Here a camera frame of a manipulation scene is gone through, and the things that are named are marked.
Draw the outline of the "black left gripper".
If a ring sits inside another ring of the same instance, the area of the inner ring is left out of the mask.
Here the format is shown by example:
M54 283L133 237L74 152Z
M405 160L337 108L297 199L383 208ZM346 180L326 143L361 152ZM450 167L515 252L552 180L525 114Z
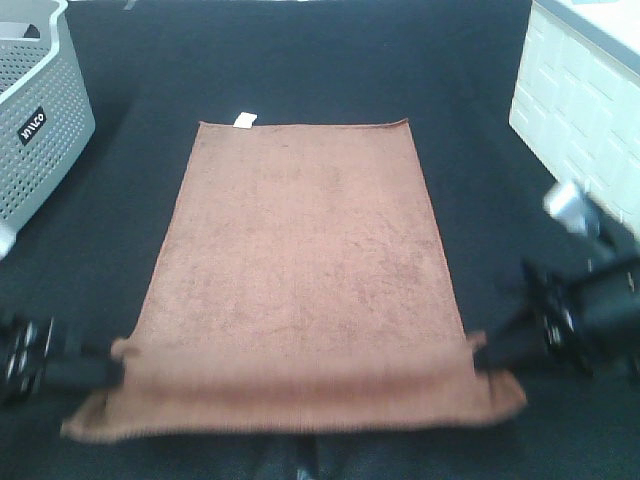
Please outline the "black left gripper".
M121 384L124 366L108 356L48 356L54 320L1 317L1 402L21 403L45 386L89 391Z

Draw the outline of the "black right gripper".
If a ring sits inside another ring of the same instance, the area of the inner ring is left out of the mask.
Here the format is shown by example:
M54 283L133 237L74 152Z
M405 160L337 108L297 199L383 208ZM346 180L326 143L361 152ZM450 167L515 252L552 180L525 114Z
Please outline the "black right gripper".
M548 354L557 364L592 378L594 368L576 332L565 280L529 260L522 261L522 272L532 309L519 310L487 336L473 354L474 369L528 369L539 366Z

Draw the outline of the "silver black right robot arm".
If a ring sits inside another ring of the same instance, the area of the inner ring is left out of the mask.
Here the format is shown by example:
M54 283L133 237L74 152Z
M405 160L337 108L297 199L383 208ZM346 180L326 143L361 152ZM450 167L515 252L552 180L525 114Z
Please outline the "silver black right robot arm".
M475 369L540 371L567 365L590 378L599 368L621 366L638 381L638 252L619 249L602 209L575 181L556 183L543 207L569 234L590 243L601 260L575 276L523 261L523 308L474 352Z

